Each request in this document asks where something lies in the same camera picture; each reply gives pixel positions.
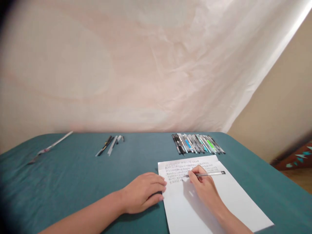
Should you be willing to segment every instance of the white cloth backdrop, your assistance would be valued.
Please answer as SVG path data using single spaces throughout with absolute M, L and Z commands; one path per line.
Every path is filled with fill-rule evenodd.
M 70 130 L 227 132 L 311 9 L 311 0 L 17 2 L 1 37 L 1 152 Z

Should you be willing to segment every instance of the teal tablecloth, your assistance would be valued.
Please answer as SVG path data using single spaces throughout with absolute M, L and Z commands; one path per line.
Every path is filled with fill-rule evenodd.
M 225 150 L 218 159 L 275 224 L 259 233 L 312 233 L 312 196 L 224 133 L 209 133 Z M 171 133 L 129 133 L 110 157 L 109 133 L 72 134 L 33 165 L 36 153 L 63 134 L 30 139 L 0 156 L 1 212 L 9 229 L 37 233 L 103 196 L 123 188 L 157 163 L 178 155 Z M 204 154 L 187 154 L 198 157 Z M 163 202 L 141 214 L 122 215 L 105 233 L 169 233 Z

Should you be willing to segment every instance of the hand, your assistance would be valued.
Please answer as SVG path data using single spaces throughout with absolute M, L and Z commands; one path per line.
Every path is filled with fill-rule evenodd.
M 217 188 L 215 187 L 214 180 L 211 176 L 196 177 L 195 174 L 205 174 L 207 173 L 200 165 L 196 166 L 192 171 L 188 172 L 191 183 L 194 184 L 196 192 L 200 200 L 205 204 L 205 206 L 212 212 L 220 210 L 220 208 L 225 208 L 226 206 L 222 202 Z
M 163 196 L 154 193 L 158 191 L 164 192 L 166 190 L 166 184 L 167 182 L 163 177 L 153 172 L 139 175 L 130 184 L 120 190 L 125 213 L 140 213 L 162 201 Z

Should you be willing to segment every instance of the white paper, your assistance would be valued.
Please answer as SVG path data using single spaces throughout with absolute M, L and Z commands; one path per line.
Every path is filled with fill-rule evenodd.
M 216 218 L 197 196 L 189 179 L 181 179 L 196 165 L 207 171 L 225 171 L 213 176 L 218 193 L 227 208 L 251 231 L 256 232 L 274 225 L 253 202 L 215 155 L 159 162 L 158 172 L 168 182 L 163 193 L 170 234 L 225 233 Z

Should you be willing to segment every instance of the green pen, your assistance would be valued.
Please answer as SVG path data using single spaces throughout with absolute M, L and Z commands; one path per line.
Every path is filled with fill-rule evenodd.
M 212 148 L 212 150 L 214 151 L 214 153 L 216 154 L 217 150 L 216 150 L 215 146 L 209 141 L 207 136 L 204 136 L 204 137 L 205 137 L 206 141 L 208 142 L 208 144 L 210 145 L 210 147 Z

